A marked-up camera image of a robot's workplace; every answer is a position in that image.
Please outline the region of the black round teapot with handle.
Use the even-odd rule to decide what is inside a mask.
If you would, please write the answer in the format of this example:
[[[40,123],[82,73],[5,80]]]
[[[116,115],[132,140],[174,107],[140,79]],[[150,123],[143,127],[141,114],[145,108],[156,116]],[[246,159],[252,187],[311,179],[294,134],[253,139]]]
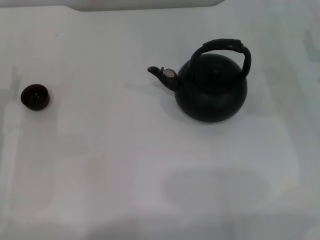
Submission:
[[[180,109],[192,119],[217,123],[234,116],[243,106],[251,52],[238,39],[215,39],[197,49],[175,72],[148,67],[148,72],[174,92]]]

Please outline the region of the small dark teacup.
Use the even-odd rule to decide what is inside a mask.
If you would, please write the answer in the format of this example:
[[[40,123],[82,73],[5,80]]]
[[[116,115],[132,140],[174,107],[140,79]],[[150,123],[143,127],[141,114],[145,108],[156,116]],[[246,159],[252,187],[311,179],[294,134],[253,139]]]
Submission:
[[[27,86],[20,95],[22,104],[32,111],[45,109],[51,100],[48,89],[41,84]]]

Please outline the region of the white tablecloth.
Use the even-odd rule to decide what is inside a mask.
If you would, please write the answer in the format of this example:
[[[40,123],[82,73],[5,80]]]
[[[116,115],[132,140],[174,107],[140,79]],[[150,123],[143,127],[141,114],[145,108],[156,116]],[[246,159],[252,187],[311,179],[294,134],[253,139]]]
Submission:
[[[248,94],[205,124],[147,69],[221,38]],[[0,240],[320,240],[320,0],[0,8]]]

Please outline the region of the white rounded base panel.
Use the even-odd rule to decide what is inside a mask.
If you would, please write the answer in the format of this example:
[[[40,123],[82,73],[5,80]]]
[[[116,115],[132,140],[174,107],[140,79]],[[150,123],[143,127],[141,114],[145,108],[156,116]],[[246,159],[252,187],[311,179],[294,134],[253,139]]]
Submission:
[[[124,11],[149,9],[176,9],[213,7],[225,0],[70,0],[68,6],[74,10],[92,11]]]

